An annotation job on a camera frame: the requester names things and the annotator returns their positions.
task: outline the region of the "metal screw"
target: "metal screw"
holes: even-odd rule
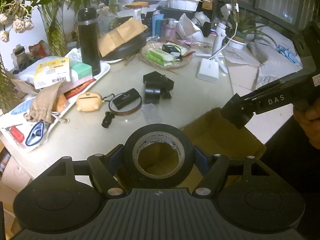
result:
[[[119,196],[123,193],[123,190],[118,187],[113,187],[113,188],[108,189],[107,192],[111,196]]]
[[[206,187],[200,187],[196,189],[196,193],[200,196],[207,196],[211,193],[211,190]]]

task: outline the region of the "white pot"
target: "white pot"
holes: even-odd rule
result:
[[[195,12],[197,10],[198,3],[200,1],[208,0],[167,0],[169,8],[192,12]]]
[[[229,42],[229,46],[235,48],[235,49],[243,49],[243,47],[246,45],[245,42],[240,42],[240,41],[236,41],[236,40],[232,40],[229,37],[227,37],[228,40],[230,40]]]

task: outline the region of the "hand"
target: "hand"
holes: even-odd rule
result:
[[[294,108],[293,116],[309,137],[311,145],[320,150],[320,98],[305,114]]]

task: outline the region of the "black cylinder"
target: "black cylinder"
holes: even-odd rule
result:
[[[78,32],[82,62],[92,67],[92,75],[101,72],[97,22],[97,13],[94,8],[80,9],[78,12]]]

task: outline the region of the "aloe plant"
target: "aloe plant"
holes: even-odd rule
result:
[[[264,32],[262,31],[259,31],[258,29],[259,28],[262,28],[262,27],[265,27],[267,25],[260,25],[260,26],[255,26],[255,25],[252,25],[252,24],[249,24],[249,22],[251,20],[254,20],[256,16],[252,16],[252,17],[247,17],[245,15],[245,12],[242,12],[240,14],[240,17],[239,17],[239,22],[238,22],[238,28],[237,28],[237,33],[242,33],[244,36],[248,35],[248,34],[259,34],[259,35],[263,35],[263,36],[266,36],[268,37],[269,39],[271,39],[273,41],[273,43],[277,46],[277,43],[276,41],[270,37],[269,35],[265,34]],[[229,16],[229,22],[231,23],[232,25],[232,30],[234,31],[236,29],[236,22],[233,18],[233,15],[231,14]]]

